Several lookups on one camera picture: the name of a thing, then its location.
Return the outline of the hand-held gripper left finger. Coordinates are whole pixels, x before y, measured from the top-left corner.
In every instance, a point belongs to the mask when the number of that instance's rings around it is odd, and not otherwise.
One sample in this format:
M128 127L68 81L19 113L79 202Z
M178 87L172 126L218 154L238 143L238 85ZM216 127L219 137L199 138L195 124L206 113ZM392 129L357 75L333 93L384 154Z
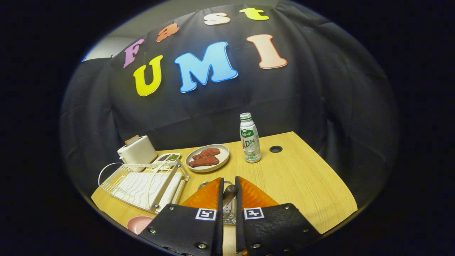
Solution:
M139 237L174 256L221 256L223 183L216 178L184 203L167 204Z

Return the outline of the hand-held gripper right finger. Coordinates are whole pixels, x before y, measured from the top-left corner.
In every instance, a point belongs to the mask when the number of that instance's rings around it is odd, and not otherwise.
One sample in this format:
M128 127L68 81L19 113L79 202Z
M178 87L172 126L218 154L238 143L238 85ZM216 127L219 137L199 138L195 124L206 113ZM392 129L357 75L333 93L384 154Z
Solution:
M295 256L322 234L292 203L279 204L252 182L235 178L238 188L236 243L242 256Z

